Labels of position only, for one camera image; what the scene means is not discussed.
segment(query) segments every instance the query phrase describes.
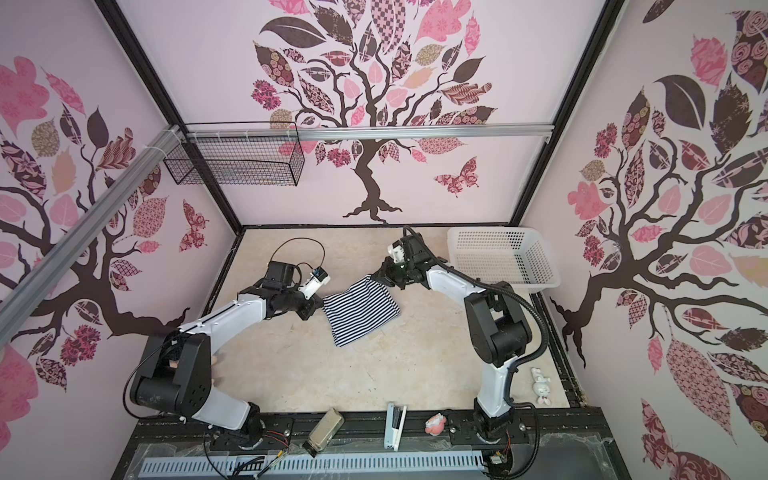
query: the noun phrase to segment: beige marble surface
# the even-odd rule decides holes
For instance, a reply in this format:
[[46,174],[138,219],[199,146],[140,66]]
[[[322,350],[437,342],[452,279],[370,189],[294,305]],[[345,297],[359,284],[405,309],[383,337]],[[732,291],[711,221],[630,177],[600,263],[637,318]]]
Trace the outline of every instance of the beige marble surface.
[[[448,228],[417,231],[435,254],[448,258]],[[272,252],[291,237],[312,237],[325,245],[323,268],[331,281],[319,295],[328,296],[376,271],[387,246],[401,236],[397,228],[249,230],[216,307],[261,278]],[[321,256],[316,243],[294,240],[275,260],[315,266]],[[302,268],[306,277],[308,269]],[[263,412],[382,410],[387,402],[409,409],[470,409],[480,388],[482,361],[470,343],[464,307],[420,285],[390,291],[402,315],[341,348],[333,345],[322,310],[307,322],[291,312],[251,326],[219,351],[216,387],[256,403]],[[530,352],[540,335],[533,319],[528,321],[534,332]],[[549,351],[521,367],[512,382],[512,397],[535,401],[530,366],[551,378],[551,406],[568,407]]]

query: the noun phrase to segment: striped cloth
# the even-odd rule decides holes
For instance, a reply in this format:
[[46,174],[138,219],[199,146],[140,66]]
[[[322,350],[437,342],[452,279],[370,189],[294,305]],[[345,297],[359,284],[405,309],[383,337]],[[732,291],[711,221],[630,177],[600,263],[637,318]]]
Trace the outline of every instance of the striped cloth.
[[333,343],[344,346],[400,315],[389,288],[366,275],[346,292],[323,299],[331,323]]

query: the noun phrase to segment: butterfly decal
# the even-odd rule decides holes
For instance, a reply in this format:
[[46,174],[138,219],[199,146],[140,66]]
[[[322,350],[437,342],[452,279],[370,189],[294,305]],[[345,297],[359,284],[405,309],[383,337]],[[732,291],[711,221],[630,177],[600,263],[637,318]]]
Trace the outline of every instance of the butterfly decal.
[[438,175],[435,177],[435,181],[441,185],[447,186],[448,191],[454,194],[456,198],[458,198],[458,192],[464,190],[464,186],[479,187],[478,176],[475,173],[475,170],[477,169],[477,157],[473,157],[464,164],[461,173],[458,174],[457,177],[453,175]]
[[184,216],[187,218],[187,223],[190,224],[190,229],[181,237],[180,252],[205,245],[205,236],[201,230],[205,229],[206,222],[210,222],[210,220],[205,220],[203,214],[195,213],[194,208],[186,200],[184,200]]

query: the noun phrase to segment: plastic basket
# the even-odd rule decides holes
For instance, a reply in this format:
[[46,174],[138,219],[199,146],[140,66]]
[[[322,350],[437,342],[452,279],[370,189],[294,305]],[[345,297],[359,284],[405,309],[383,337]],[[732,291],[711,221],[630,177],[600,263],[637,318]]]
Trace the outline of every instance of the plastic basket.
[[453,227],[451,264],[485,283],[508,282],[518,293],[560,285],[560,274],[541,234],[532,228]]

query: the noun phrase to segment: pink wall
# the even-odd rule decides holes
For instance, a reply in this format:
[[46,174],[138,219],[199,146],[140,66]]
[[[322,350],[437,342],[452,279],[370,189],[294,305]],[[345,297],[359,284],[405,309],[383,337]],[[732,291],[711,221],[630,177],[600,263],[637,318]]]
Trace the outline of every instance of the pink wall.
[[[601,0],[120,3],[186,121],[312,122],[305,127],[376,126],[385,108],[385,124],[411,124],[415,116],[430,111],[434,115],[425,124],[451,121],[454,115],[443,117],[451,113],[468,121],[548,123],[603,5]],[[386,24],[384,12],[392,14],[391,31],[381,27]],[[287,33],[281,26],[286,22],[302,22],[304,31],[314,29],[318,36]],[[328,33],[336,27],[349,38]],[[359,48],[364,36],[384,48],[379,52],[381,62],[356,57],[360,73],[354,72],[349,59],[334,57],[332,64],[323,57],[338,51],[351,57],[353,46]],[[285,85],[274,72],[271,78],[263,70],[265,62],[271,67],[268,48],[276,49],[275,70],[290,69],[283,77]],[[288,48],[296,54],[286,53]],[[456,56],[446,62],[443,73],[443,57],[452,49]],[[337,81],[317,74],[330,72],[329,68],[339,75]],[[388,82],[386,71],[393,68]],[[307,69],[315,69],[314,78]],[[371,99],[363,94],[364,80]],[[459,94],[451,88],[466,91]],[[294,95],[315,112],[300,107]],[[409,96],[409,108],[393,118]],[[342,101],[345,107],[355,106],[342,114]],[[436,102],[440,108],[432,110]],[[442,150],[413,140],[403,140],[402,146],[389,142],[387,150],[396,151],[398,158],[383,161],[377,154],[381,145],[366,144],[360,157],[352,155],[352,141],[323,145],[326,152],[340,147],[335,162],[318,156],[315,142],[305,142],[306,163],[298,187],[223,189],[243,223],[508,221],[541,139],[460,141]],[[460,173],[472,158],[477,178],[466,182]],[[435,181],[445,175],[452,176],[443,178],[455,185],[454,190],[462,189],[458,196]],[[270,208],[261,207],[267,203]],[[345,217],[358,208],[357,215]],[[398,210],[385,211],[390,208]]]
[[[5,296],[165,122],[88,0],[6,5],[0,45]],[[120,394],[144,335],[196,318],[232,240],[203,187],[178,187],[164,167],[143,183],[0,348],[4,478],[111,475],[135,423]]]
[[635,479],[766,474],[767,36],[765,2],[630,3],[525,217]]

